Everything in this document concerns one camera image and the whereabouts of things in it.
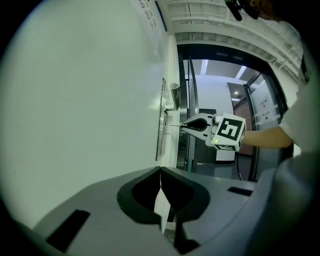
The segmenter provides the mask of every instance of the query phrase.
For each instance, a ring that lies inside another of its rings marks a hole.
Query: metal pipe
[[[261,37],[263,40],[266,40],[268,43],[272,44],[272,46],[279,49],[279,51],[282,52],[288,58],[288,60],[290,60],[295,65],[296,68],[299,68],[299,66],[300,66],[296,62],[296,60],[293,59],[293,57],[291,56],[291,54],[287,50],[285,50],[283,48],[279,48],[278,44],[274,40],[272,40],[269,36],[267,36],[263,33],[260,33],[258,31],[256,31],[255,29],[252,29],[248,26],[244,26],[240,23],[236,23],[236,22],[233,22],[230,20],[225,20],[225,19],[216,18],[216,17],[194,17],[194,16],[191,16],[191,17],[177,17],[177,18],[172,19],[172,22],[184,22],[184,21],[200,21],[200,22],[219,23],[219,24],[225,24],[228,26],[233,26],[238,29],[248,31],[250,33],[253,33],[253,34]]]

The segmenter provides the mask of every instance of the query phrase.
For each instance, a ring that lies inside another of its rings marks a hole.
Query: floor
[[[244,181],[249,178],[252,158],[248,156],[239,155],[239,171]],[[213,176],[225,179],[239,180],[237,171],[237,164],[214,164],[205,163],[198,164],[196,171],[197,174]]]

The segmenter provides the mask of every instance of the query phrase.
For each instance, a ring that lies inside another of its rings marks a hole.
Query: person
[[[297,100],[284,114],[279,126],[261,131],[247,131],[243,143],[260,148],[287,148],[292,143],[302,152],[320,150],[320,76],[314,57],[318,54],[315,38],[308,35],[305,23],[314,10],[301,7],[286,0],[246,0],[246,3],[265,20],[287,22],[298,30],[302,37],[303,58],[299,71]]]

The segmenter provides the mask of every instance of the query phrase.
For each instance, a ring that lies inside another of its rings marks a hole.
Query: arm
[[[280,126],[267,130],[247,131],[244,144],[259,148],[279,149],[289,147],[293,141]]]

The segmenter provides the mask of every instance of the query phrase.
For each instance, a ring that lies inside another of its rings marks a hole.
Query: black cable
[[[241,174],[240,174],[240,171],[239,171],[239,155],[238,155],[238,152],[236,152],[235,155],[236,155],[236,170],[238,172],[240,180],[243,181],[243,179],[241,177]]]

